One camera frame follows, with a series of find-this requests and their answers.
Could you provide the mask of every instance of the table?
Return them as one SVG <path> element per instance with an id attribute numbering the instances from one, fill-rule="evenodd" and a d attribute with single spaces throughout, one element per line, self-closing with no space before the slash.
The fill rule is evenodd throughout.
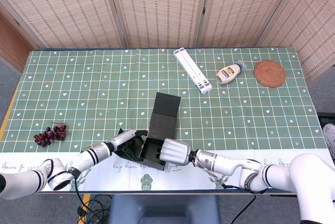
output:
<path id="1" fill-rule="evenodd" d="M 156 92 L 181 97 L 176 139 L 193 149 L 281 165 L 311 152 L 333 166 L 295 49 L 187 52 L 211 82 L 211 92 L 199 92 L 173 49 L 31 52 L 4 123 L 0 171 L 26 171 L 47 158 L 66 164 L 82 148 L 115 136 L 120 127 L 148 129 Z M 254 77 L 253 67 L 266 59 L 286 71 L 279 88 L 267 88 Z M 237 60 L 246 63 L 246 71 L 219 85 L 216 72 Z M 66 122 L 71 134 L 63 142 L 38 147 L 33 135 L 52 122 Z M 224 179 L 237 185 L 238 178 L 236 171 Z M 221 192 L 216 189 L 222 187 L 191 164 L 168 164 L 162 172 L 116 155 L 79 179 L 84 192 Z M 64 190 L 73 191 L 74 185 Z"/>

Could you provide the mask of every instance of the black cable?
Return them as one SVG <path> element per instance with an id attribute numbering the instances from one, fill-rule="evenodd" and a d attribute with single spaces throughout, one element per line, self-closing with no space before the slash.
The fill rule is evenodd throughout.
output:
<path id="1" fill-rule="evenodd" d="M 253 199 L 236 215 L 234 220 L 232 220 L 231 224 L 233 224 L 237 218 L 240 217 L 240 215 L 256 200 L 256 195 L 253 196 Z"/>
<path id="2" fill-rule="evenodd" d="M 77 178 L 74 178 L 74 186 L 75 186 L 75 192 L 77 193 L 80 202 L 83 204 L 84 207 L 86 207 L 86 209 L 91 211 L 94 214 L 94 216 L 96 216 L 99 219 L 99 221 L 101 222 L 102 220 L 100 219 L 100 217 L 98 215 L 96 215 L 88 206 L 86 206 L 86 204 L 83 202 L 82 198 L 80 197 L 80 194 L 78 192 L 78 187 L 77 187 Z"/>
<path id="3" fill-rule="evenodd" d="M 87 208 L 87 211 L 85 211 L 84 215 L 80 215 L 80 219 L 76 222 L 76 224 L 78 224 L 79 221 L 85 224 L 108 224 L 111 204 L 109 204 L 108 208 L 104 207 L 104 205 L 98 200 L 98 198 L 102 196 L 112 199 L 110 195 L 98 194 L 95 195 L 93 199 L 90 199 L 85 203 L 81 200 L 81 203 Z"/>

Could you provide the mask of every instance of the bottle label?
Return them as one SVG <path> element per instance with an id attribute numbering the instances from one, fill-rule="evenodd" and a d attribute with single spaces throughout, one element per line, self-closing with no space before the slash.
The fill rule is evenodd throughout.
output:
<path id="1" fill-rule="evenodd" d="M 221 73 L 226 77 L 229 78 L 230 76 L 233 76 L 235 74 L 235 71 L 231 68 L 224 68 Z"/>

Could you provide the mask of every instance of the woven screen panel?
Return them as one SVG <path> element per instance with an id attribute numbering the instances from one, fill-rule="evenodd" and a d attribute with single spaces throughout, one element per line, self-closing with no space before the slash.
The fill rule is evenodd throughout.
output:
<path id="1" fill-rule="evenodd" d="M 189 47 L 199 0 L 119 0 L 130 47 Z"/>
<path id="2" fill-rule="evenodd" d="M 121 47 L 108 0 L 7 1 L 45 47 Z"/>
<path id="3" fill-rule="evenodd" d="M 253 47 L 280 0 L 212 0 L 204 47 Z"/>
<path id="4" fill-rule="evenodd" d="M 262 46 L 294 47 L 305 78 L 335 63 L 335 0 L 286 0 Z"/>

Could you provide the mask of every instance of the gray chair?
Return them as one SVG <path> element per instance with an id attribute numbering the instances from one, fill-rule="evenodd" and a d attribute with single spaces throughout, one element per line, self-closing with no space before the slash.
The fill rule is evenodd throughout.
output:
<path id="1" fill-rule="evenodd" d="M 114 195 L 110 224 L 220 224 L 215 195 Z"/>

